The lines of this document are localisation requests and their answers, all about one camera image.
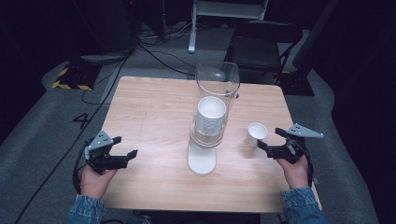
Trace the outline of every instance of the black cable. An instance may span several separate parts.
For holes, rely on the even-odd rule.
[[[73,175],[77,175],[77,174],[78,174],[78,171],[79,171],[81,168],[84,167],[84,166],[78,167],[78,165],[79,165],[79,161],[81,160],[82,152],[84,151],[85,147],[86,147],[88,144],[89,144],[89,142],[88,142],[88,141],[85,141],[85,142],[84,142],[84,145],[83,145],[82,148],[79,150],[79,153],[78,153],[78,156],[77,156],[77,159],[76,159],[76,163],[75,163],[75,168],[74,168],[74,171],[73,171]]]
[[[158,62],[160,62],[161,64],[165,65],[166,67],[168,67],[169,69],[175,71],[175,72],[179,72],[181,74],[190,76],[190,77],[195,77],[195,74],[190,74],[190,73],[185,73],[182,71],[179,71],[171,66],[169,66],[168,64],[164,63],[163,61],[161,61],[161,59],[157,58],[157,56],[155,56],[153,53],[151,53],[148,49],[146,49],[145,47],[143,47],[142,45],[138,44],[140,48],[142,48],[145,52],[149,53],[152,57],[154,57]]]
[[[189,26],[191,26],[191,24],[192,24],[192,22],[188,23],[187,25],[185,25],[185,26],[183,26],[181,28],[178,28],[178,30],[176,30],[176,31],[174,31],[173,27],[172,28],[165,28],[165,29],[171,29],[171,32],[169,32],[168,34],[165,35],[166,39],[164,41],[161,41],[161,39],[157,35],[151,34],[150,32],[148,32],[148,36],[140,37],[140,43],[142,45],[145,45],[146,47],[154,47],[154,46],[158,47],[158,46],[163,45],[164,43],[168,42],[169,40],[179,39],[183,35],[188,35],[188,34],[186,34],[187,28]],[[147,42],[143,41],[144,39],[149,39],[149,38],[154,38],[155,39],[155,43],[147,43]]]
[[[79,166],[78,169],[77,169],[77,171],[80,171],[82,168],[84,168],[85,165],[86,165],[86,164]]]
[[[174,58],[178,59],[179,61],[183,62],[184,64],[186,64],[186,65],[188,65],[188,66],[190,66],[190,67],[193,67],[193,68],[195,68],[195,66],[194,66],[194,65],[192,65],[192,64],[190,64],[190,63],[187,63],[187,62],[185,62],[185,61],[183,61],[183,60],[179,59],[179,58],[178,58],[176,55],[174,55],[174,54],[165,53],[165,52],[158,51],[158,50],[152,50],[152,51],[151,51],[151,53],[161,53],[161,54],[165,54],[165,55],[172,56],[172,57],[174,57]]]
[[[30,203],[33,201],[33,199],[35,198],[35,196],[38,194],[38,192],[44,187],[44,185],[47,183],[47,181],[50,179],[50,177],[53,175],[53,173],[56,171],[56,169],[59,167],[59,165],[62,163],[62,161],[64,161],[64,158],[70,153],[70,151],[72,150],[72,148],[74,147],[74,145],[76,144],[76,142],[78,141],[78,139],[82,136],[82,134],[85,132],[85,130],[87,129],[87,127],[90,125],[91,121],[93,120],[93,118],[95,117],[95,115],[99,112],[100,108],[103,106],[103,104],[105,103],[107,97],[109,96],[109,94],[111,93],[111,90],[113,89],[116,80],[120,74],[120,70],[123,67],[123,65],[125,64],[127,58],[122,62],[119,72],[117,73],[116,79],[114,79],[113,84],[111,85],[111,88],[109,90],[109,92],[107,93],[105,99],[103,100],[103,102],[96,108],[96,110],[93,112],[90,121],[88,121],[87,125],[84,126],[84,128],[79,132],[78,136],[76,137],[76,139],[73,141],[72,146],[66,150],[66,152],[64,153],[64,155],[61,157],[61,159],[56,163],[56,165],[52,168],[52,170],[50,171],[50,173],[47,175],[46,179],[41,183],[41,185],[37,188],[37,190],[35,191],[35,193],[32,195],[32,197],[30,197],[29,201],[26,203],[26,205],[23,207],[23,209],[21,210],[20,214],[17,217],[17,220],[15,221],[15,224],[19,223],[23,214],[25,213],[26,209],[29,207]]]
[[[277,219],[279,219],[280,224],[286,224],[286,221],[282,220],[282,217],[280,216],[280,214],[276,214],[276,215],[277,215]]]
[[[118,66],[119,64],[120,64],[120,62],[117,63],[116,66],[114,66],[113,71],[112,71],[109,75],[107,75],[106,77],[102,78],[101,80],[99,80],[98,82],[96,82],[95,84],[93,84],[93,86],[96,86],[96,85],[98,85],[99,83],[101,83],[101,82],[105,81],[106,79],[108,79],[109,77],[111,77],[111,76],[114,74],[114,72],[116,71],[116,68],[117,68],[117,66]],[[82,95],[81,95],[81,101],[84,102],[84,103],[87,104],[87,105],[99,105],[100,103],[92,103],[92,102],[88,102],[88,101],[85,101],[85,100],[84,100],[84,95],[85,95],[85,93],[86,93],[87,91],[88,91],[88,90],[85,90],[85,91],[82,93]]]

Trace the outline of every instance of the person's left hand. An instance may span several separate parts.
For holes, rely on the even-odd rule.
[[[90,165],[85,165],[81,176],[81,194],[101,200],[106,193],[108,184],[117,171],[104,171],[102,175],[99,175]]]

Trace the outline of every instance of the denim sleeve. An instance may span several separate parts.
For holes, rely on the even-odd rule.
[[[94,198],[78,195],[67,216],[68,224],[102,223],[105,204]]]
[[[328,223],[311,188],[291,189],[281,192],[281,195],[288,224]]]

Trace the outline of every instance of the white paper cup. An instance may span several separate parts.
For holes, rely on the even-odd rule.
[[[196,126],[203,134],[216,134],[221,131],[227,108],[222,100],[206,96],[198,103]]]
[[[257,140],[262,140],[268,135],[268,130],[264,125],[253,122],[247,128],[247,144],[252,147],[257,147]]]

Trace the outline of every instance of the hand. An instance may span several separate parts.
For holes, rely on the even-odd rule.
[[[309,187],[308,184],[308,160],[303,155],[296,163],[291,164],[286,160],[278,159],[277,163],[282,167],[286,181],[290,189]]]
[[[90,165],[85,165],[81,176],[81,194],[101,200],[106,193],[108,184],[118,170],[104,171],[97,174]]]

